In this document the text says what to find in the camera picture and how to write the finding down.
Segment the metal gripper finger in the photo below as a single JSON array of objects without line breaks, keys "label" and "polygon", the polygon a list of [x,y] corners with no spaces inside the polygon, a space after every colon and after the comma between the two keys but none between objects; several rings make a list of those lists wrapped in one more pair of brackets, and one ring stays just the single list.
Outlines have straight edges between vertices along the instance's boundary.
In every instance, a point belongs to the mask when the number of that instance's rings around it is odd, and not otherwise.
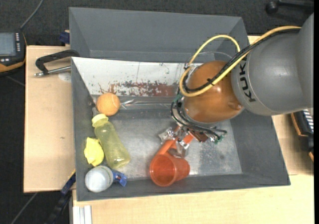
[{"label": "metal gripper finger", "polygon": [[178,140],[175,143],[176,146],[176,155],[177,156],[187,156],[189,143],[186,143],[184,140]]},{"label": "metal gripper finger", "polygon": [[165,143],[168,140],[174,139],[174,131],[172,129],[167,129],[164,132],[159,134],[159,138],[161,140],[161,143]]}]

